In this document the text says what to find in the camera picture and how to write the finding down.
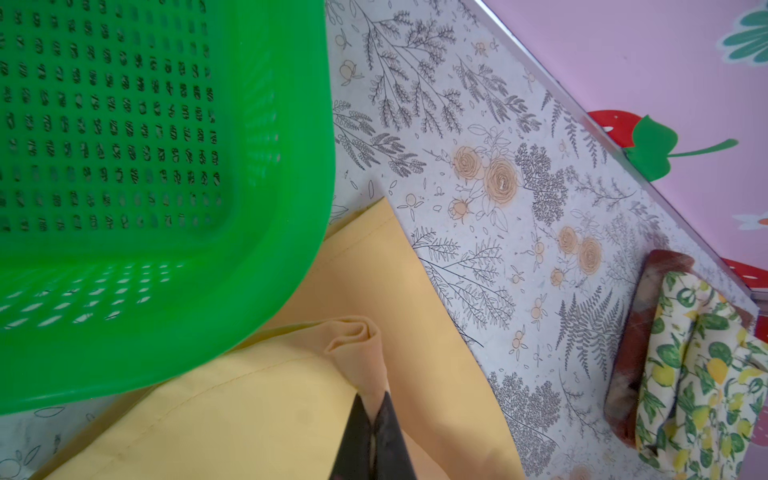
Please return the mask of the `red plaid skirt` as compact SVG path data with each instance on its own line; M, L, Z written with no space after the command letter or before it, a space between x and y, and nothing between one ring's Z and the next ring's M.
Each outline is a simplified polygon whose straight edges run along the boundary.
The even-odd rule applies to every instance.
M670 272L692 273L694 265L692 257L668 250L652 251L644 262L604 406L604 416L611 430L631 449L636 448L639 389L662 281Z

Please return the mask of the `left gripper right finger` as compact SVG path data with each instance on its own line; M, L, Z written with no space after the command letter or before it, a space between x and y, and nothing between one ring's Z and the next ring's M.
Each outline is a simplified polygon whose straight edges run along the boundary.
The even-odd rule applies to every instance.
M373 423L373 478L417 479L389 393L384 395Z

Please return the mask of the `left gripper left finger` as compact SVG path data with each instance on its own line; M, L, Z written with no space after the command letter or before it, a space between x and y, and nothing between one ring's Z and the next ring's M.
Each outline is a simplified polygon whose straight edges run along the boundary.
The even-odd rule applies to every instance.
M330 480L374 478L374 433L363 400L356 395L335 457Z

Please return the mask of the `tan cloth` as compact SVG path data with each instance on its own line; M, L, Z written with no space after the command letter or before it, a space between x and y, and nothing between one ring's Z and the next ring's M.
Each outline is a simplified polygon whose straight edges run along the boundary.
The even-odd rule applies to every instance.
M380 200L231 352L116 402L43 479L329 479L356 395L389 393L417 479L520 479L494 393Z

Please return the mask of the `yellow lemon print skirt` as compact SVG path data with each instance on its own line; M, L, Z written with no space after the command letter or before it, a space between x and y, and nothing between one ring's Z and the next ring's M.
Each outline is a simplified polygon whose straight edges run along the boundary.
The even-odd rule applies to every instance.
M766 398L766 343L707 282L666 274L639 388L640 459L672 479L735 479Z

